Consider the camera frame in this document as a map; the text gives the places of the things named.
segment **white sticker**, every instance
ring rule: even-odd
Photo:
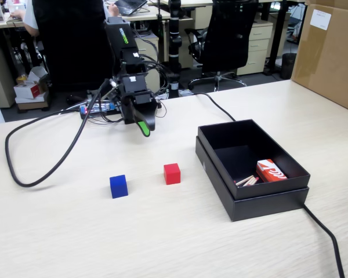
[[[319,29],[327,30],[330,23],[331,14],[322,12],[320,10],[313,10],[311,25]]]

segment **red box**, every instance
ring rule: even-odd
[[[178,164],[164,165],[164,177],[167,185],[180,183],[180,170]]]
[[[285,174],[271,159],[258,161],[256,172],[264,182],[282,181],[287,179]]]

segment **person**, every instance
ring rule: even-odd
[[[108,7],[108,13],[110,16],[118,16],[118,7],[115,4],[111,4]],[[11,15],[12,17],[22,19],[24,28],[26,28],[27,32],[30,33],[31,36],[38,36],[40,34],[34,14],[34,7],[32,6],[32,0],[27,1],[26,10],[15,10]]]

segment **black office chair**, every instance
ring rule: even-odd
[[[246,84],[236,79],[231,71],[247,64],[249,52],[249,34],[258,9],[258,0],[213,0],[213,12],[210,25],[202,30],[186,29],[197,41],[189,46],[190,54],[202,64],[202,77],[193,79],[188,88],[193,90],[195,83],[215,81],[214,91],[219,90],[222,79]],[[215,72],[215,76],[206,74]]]
[[[97,89],[112,77],[102,0],[33,0],[54,90]]]

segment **white shirt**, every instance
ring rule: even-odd
[[[104,2],[103,2],[103,7],[104,7],[104,13],[106,14],[106,18],[108,18],[110,16],[110,14],[108,12],[107,5]],[[35,18],[32,0],[27,0],[26,14],[24,15],[23,22],[26,23],[27,25],[31,26],[32,28],[39,30],[39,27],[37,26],[37,22],[36,22],[36,18]]]

